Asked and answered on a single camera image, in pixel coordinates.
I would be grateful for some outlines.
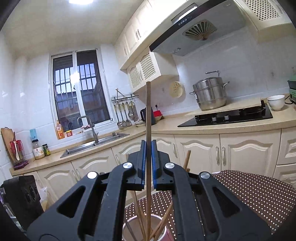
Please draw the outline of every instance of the silver screw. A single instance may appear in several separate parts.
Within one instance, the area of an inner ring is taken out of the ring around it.
[[[125,169],[129,169],[129,168],[131,168],[132,166],[133,166],[133,164],[130,163],[130,162],[126,162],[126,163],[123,164],[123,168],[125,168]]]
[[[96,178],[97,175],[98,175],[98,174],[97,174],[96,172],[89,172],[89,173],[87,174],[87,177],[88,177],[89,179],[94,179],[94,178]]]
[[[202,172],[200,174],[201,178],[203,179],[209,179],[210,178],[210,174],[208,172]]]
[[[172,168],[175,167],[175,164],[174,164],[174,163],[171,163],[171,162],[168,162],[168,163],[165,164],[165,167],[166,167],[167,169],[172,169]]]

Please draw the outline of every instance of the stainless steel sink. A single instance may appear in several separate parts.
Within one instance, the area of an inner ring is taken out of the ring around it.
[[[110,135],[110,136],[99,139],[98,143],[95,143],[94,141],[92,141],[92,142],[88,142],[88,143],[80,145],[80,146],[75,146],[75,147],[69,148],[69,149],[65,150],[63,155],[61,155],[61,158],[65,157],[65,156],[75,154],[75,153],[78,153],[78,152],[81,152],[81,151],[84,151],[84,150],[92,149],[92,148],[94,148],[96,146],[99,146],[99,145],[105,144],[107,142],[111,142],[111,141],[120,139],[120,138],[128,136],[128,135],[129,134],[112,133],[112,135]]]

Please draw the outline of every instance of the gas stove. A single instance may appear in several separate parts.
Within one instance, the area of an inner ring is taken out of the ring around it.
[[[261,106],[204,115],[196,115],[189,121],[178,125],[178,127],[220,125],[246,121],[265,120],[271,118],[273,117],[268,105],[265,105],[264,101],[261,100]]]

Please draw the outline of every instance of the wooden cutting board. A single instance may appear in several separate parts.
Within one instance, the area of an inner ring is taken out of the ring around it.
[[[10,142],[13,141],[13,130],[9,128],[1,128],[1,135],[10,160],[12,161],[12,163],[17,163],[18,160],[16,159],[15,155],[13,154],[10,148]]]
[[[226,105],[220,108],[213,109],[213,110],[198,109],[190,113],[187,113],[186,115],[204,115],[204,114],[244,109],[244,108],[255,107],[255,106],[261,106],[261,99],[259,97],[239,99],[239,100],[228,99]]]

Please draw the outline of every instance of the brown tablecloth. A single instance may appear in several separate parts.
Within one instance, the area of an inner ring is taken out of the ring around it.
[[[234,195],[254,211],[270,226],[271,232],[284,222],[296,203],[296,190],[291,184],[271,177],[225,170],[213,176],[227,187]],[[151,213],[163,216],[170,205],[170,191],[161,191],[152,195]],[[145,211],[146,198],[139,200]],[[136,215],[134,204],[126,208],[126,219]],[[174,238],[175,220],[173,210],[168,217],[167,227]]]

